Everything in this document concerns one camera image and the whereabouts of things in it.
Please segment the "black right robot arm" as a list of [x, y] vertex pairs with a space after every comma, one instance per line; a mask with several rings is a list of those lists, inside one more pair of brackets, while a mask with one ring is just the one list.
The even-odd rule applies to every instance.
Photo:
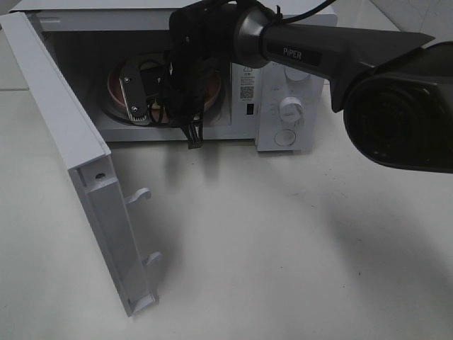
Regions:
[[270, 62], [326, 79], [354, 146], [396, 169], [452, 172], [452, 44], [423, 33], [305, 25], [259, 1], [198, 1], [169, 18], [159, 103], [189, 147], [202, 144], [217, 60]]

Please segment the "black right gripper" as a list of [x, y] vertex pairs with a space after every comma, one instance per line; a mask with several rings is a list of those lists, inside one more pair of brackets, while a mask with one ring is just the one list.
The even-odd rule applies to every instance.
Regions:
[[201, 115], [216, 66], [208, 20], [220, 8], [220, 5], [189, 5], [174, 11], [169, 20], [173, 47], [161, 75], [161, 105], [169, 120], [189, 120], [180, 127], [188, 149], [201, 148], [204, 142]]

